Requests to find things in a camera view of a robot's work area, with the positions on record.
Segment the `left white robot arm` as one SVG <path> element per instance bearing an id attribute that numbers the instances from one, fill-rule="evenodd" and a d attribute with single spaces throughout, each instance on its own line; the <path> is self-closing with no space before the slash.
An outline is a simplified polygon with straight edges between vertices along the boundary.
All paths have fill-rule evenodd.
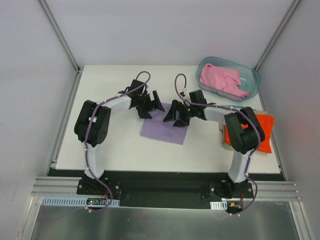
<path id="1" fill-rule="evenodd" d="M 150 112 L 165 110 L 157 91 L 154 90 L 152 95 L 153 99 L 147 91 L 146 83 L 134 79 L 130 86 L 110 99 L 101 102 L 86 100 L 83 103 L 74 126 L 74 133 L 83 146 L 84 174 L 91 178 L 88 188 L 94 194 L 102 194 L 106 188 L 105 181 L 100 179 L 105 170 L 96 152 L 98 145 L 107 137 L 110 118 L 122 111 L 135 108 L 140 119 L 151 119 Z"/>

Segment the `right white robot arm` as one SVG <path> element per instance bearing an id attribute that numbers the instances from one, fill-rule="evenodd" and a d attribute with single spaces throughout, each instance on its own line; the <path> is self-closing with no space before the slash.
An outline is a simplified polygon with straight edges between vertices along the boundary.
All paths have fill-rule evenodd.
<path id="1" fill-rule="evenodd" d="M 171 102 L 164 122 L 173 121 L 174 127 L 187 127 L 191 118 L 196 117 L 226 126 L 233 156 L 226 179 L 214 187 L 214 192 L 222 198 L 237 197 L 248 186 L 252 155 L 265 140 L 265 133 L 254 110 L 251 107 L 236 109 L 208 103 L 201 90 L 190 92 L 190 100 L 184 99 L 182 92 L 178 96 L 181 101 Z"/>

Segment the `purple t shirt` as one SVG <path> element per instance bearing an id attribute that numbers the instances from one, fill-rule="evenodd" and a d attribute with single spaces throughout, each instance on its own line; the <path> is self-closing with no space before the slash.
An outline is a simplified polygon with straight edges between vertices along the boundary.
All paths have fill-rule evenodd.
<path id="1" fill-rule="evenodd" d="M 183 145 L 188 127 L 175 127 L 174 122 L 163 122 L 163 119 L 167 115 L 171 104 L 162 103 L 165 112 L 160 110 L 154 110 L 150 113 L 151 119 L 145 119 L 140 131 L 140 136 L 149 138 L 152 140 Z"/>

